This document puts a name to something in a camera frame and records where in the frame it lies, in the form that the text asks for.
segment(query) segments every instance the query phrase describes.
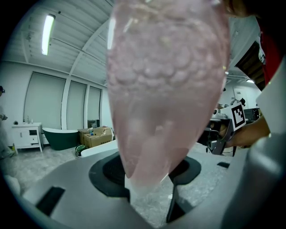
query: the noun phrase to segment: window blind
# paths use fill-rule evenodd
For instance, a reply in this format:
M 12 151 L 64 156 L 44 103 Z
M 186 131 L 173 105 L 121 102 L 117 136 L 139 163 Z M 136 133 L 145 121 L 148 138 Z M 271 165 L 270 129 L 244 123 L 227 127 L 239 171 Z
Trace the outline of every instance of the window blind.
M 27 89 L 24 119 L 42 127 L 61 129 L 61 107 L 65 79 L 33 73 Z
M 67 129 L 84 128 L 84 97 L 86 85 L 71 81 L 67 97 Z
M 97 120 L 99 119 L 100 111 L 100 96 L 101 90 L 94 87 L 89 88 L 88 94 L 88 120 Z

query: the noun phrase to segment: ceiling light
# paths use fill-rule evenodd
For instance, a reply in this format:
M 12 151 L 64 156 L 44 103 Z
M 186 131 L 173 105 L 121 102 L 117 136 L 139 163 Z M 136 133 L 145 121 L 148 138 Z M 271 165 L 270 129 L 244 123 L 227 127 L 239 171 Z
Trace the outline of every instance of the ceiling light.
M 116 25 L 116 20 L 114 18 L 110 19 L 109 29 L 108 29 L 108 38 L 107 38 L 107 49 L 110 50 L 114 38 L 114 29 Z
M 50 32 L 52 30 L 52 26 L 55 20 L 55 15 L 49 14 L 46 17 L 44 30 L 43 30 L 43 38 L 42 38 L 42 54 L 48 55 L 49 51 L 49 42 L 50 42 Z

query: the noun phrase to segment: person's hand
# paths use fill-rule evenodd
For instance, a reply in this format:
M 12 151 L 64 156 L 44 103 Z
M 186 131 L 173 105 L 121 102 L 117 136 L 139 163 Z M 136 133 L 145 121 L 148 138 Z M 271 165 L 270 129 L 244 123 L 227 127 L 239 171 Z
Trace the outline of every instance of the person's hand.
M 212 123 L 212 124 L 210 125 L 211 129 L 214 128 L 214 126 L 215 126 L 215 124 Z M 226 135 L 226 133 L 227 133 L 227 126 L 224 125 L 224 124 L 222 124 L 222 125 L 220 126 L 220 129 L 219 129 L 219 135 L 223 138 L 223 137 Z M 230 141 L 227 142 L 225 148 L 229 148 L 229 147 L 232 147 L 232 146 L 233 146 L 232 140 L 230 140 Z
M 251 12 L 243 0 L 223 0 L 230 17 L 248 17 Z

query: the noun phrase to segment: freestanding bathtub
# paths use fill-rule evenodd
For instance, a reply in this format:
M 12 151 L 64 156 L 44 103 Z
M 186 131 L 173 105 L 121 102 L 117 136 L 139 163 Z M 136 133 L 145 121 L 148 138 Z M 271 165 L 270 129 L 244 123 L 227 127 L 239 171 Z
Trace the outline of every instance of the freestanding bathtub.
M 78 131 L 76 130 L 43 128 L 43 131 L 54 150 L 63 150 L 77 146 Z

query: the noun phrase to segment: pink translucent bag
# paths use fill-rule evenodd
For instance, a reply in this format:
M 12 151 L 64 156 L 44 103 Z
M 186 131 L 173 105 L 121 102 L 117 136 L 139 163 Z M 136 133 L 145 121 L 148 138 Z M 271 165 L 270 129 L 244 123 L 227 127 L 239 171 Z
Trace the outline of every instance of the pink translucent bag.
M 109 100 L 135 190 L 158 185 L 200 137 L 224 86 L 228 36 L 219 0 L 117 0 Z

